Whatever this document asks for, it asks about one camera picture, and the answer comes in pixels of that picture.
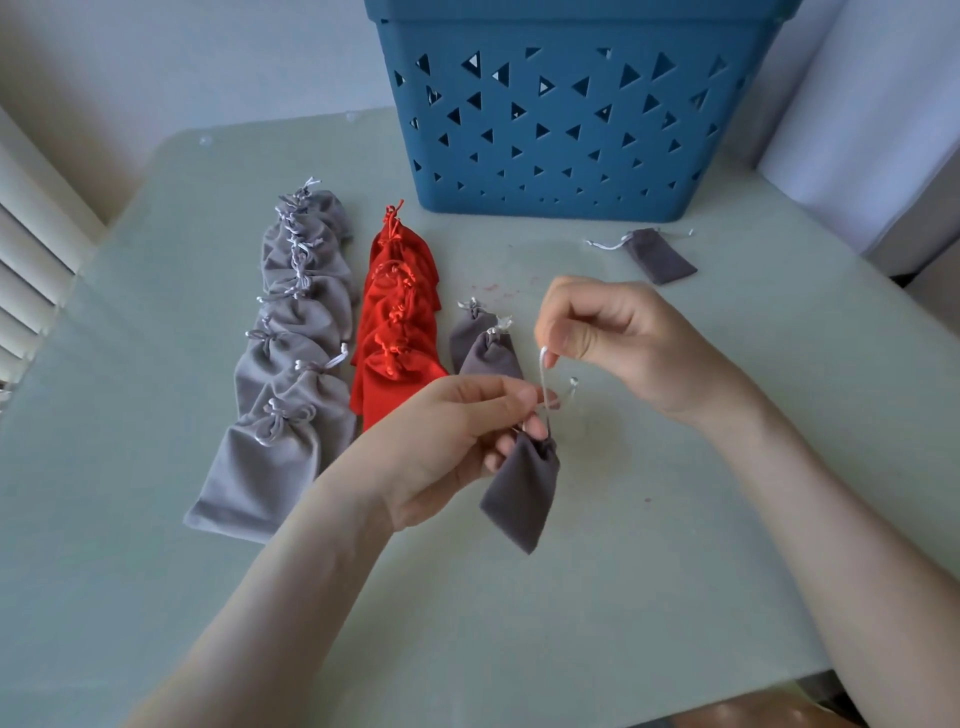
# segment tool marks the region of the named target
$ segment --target person's right hand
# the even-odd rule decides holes
[[[559,356],[596,364],[663,414],[701,429],[731,406],[762,400],[753,382],[645,283],[554,279],[535,335],[549,349],[547,367]]]

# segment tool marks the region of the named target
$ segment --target red drawstring bag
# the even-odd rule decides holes
[[[357,367],[350,409],[370,429],[434,379],[446,376],[437,356],[439,276],[426,242],[388,206],[371,246],[371,267],[357,329]]]

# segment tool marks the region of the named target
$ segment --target hand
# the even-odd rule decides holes
[[[756,386],[680,312],[645,283],[557,278],[550,284],[535,335],[549,353],[596,364],[635,395],[680,422],[703,429],[714,415]]]
[[[540,391],[508,376],[445,376],[365,432],[336,465],[370,475],[394,530],[436,515],[466,485],[499,470],[523,425],[542,440]]]

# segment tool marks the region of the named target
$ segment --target person's right arm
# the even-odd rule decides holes
[[[562,278],[536,335],[699,429],[730,464],[873,728],[960,726],[960,584],[848,488],[653,288]]]

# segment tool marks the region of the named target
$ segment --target person's left arm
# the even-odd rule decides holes
[[[497,470],[538,391],[500,376],[433,382],[360,437],[304,492],[236,592],[127,728],[285,726],[395,531]]]

